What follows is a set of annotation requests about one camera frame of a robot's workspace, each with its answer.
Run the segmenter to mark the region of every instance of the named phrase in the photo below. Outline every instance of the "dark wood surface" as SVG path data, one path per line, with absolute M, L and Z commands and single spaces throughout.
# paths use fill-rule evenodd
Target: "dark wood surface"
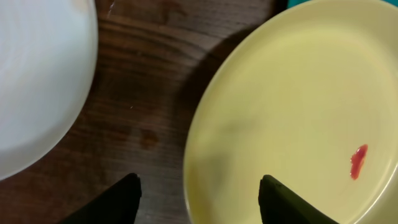
M 96 0 L 95 79 L 68 134 L 0 182 L 1 223 L 56 223 L 130 172 L 137 224 L 189 223 L 182 164 L 190 122 L 228 54 L 283 0 Z

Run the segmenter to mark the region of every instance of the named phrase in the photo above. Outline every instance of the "white plate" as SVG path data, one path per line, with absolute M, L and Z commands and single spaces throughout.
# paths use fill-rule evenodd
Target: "white plate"
M 184 161 L 194 224 L 261 223 L 270 174 L 339 223 L 397 223 L 398 8 L 310 1 L 266 22 L 220 68 Z M 350 158 L 369 145 L 359 178 Z
M 0 179 L 49 152 L 76 120 L 98 47 L 92 0 L 0 0 Z

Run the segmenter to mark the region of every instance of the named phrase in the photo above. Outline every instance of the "black object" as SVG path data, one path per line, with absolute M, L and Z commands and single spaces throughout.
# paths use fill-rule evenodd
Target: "black object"
M 259 204 L 263 224 L 337 224 L 270 175 L 260 181 Z
M 141 181 L 129 174 L 59 224 L 133 224 L 141 198 Z

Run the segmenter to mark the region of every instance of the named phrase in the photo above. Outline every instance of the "wooden table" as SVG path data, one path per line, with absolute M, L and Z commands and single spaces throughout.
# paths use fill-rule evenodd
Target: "wooden table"
M 184 144 L 195 108 L 228 54 L 283 0 L 97 0 L 95 79 L 68 134 L 0 182 L 1 223 L 55 223 L 130 172 L 136 223 L 189 223 Z

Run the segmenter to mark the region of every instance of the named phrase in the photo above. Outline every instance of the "teal object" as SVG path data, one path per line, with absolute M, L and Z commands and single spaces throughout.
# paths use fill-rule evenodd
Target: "teal object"
M 303 3 L 303 2 L 306 2 L 306 1 L 308 1 L 308 0 L 288 0 L 287 8 L 291 8 L 293 6 L 296 6 L 296 5 L 298 5 L 300 3 Z M 386 1 L 388 3 L 391 3 L 391 4 L 395 5 L 395 6 L 398 6 L 398 0 L 384 0 L 384 1 Z

